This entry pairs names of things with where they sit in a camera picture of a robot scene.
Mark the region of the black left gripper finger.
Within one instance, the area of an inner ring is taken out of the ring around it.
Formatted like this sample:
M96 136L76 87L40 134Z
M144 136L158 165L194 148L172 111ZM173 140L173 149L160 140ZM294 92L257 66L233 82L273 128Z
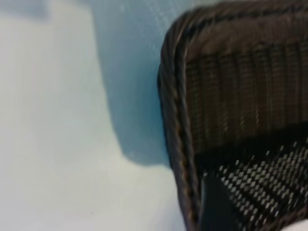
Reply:
M220 179L203 177L201 184L201 230L237 231L231 200Z

